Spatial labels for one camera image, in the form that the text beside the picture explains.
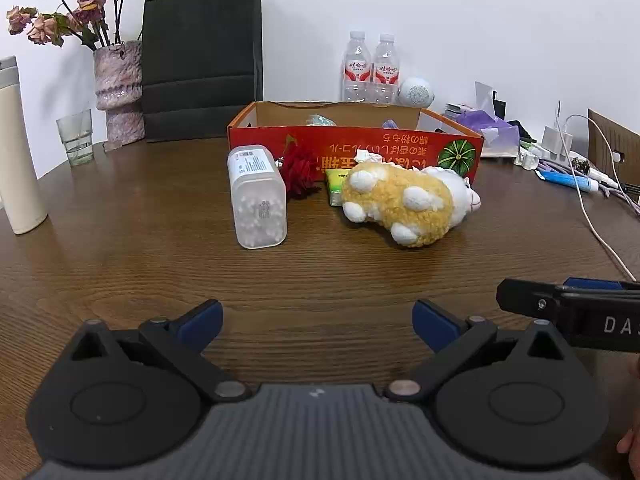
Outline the person right hand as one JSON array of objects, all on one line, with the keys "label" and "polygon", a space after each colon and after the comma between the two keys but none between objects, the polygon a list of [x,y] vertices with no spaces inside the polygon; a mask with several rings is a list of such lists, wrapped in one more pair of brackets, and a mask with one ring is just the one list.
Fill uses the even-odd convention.
[{"label": "person right hand", "polygon": [[635,479],[640,478],[640,440],[639,440],[639,408],[634,409],[634,418],[626,434],[620,438],[616,445],[618,454],[626,455],[629,469]]}]

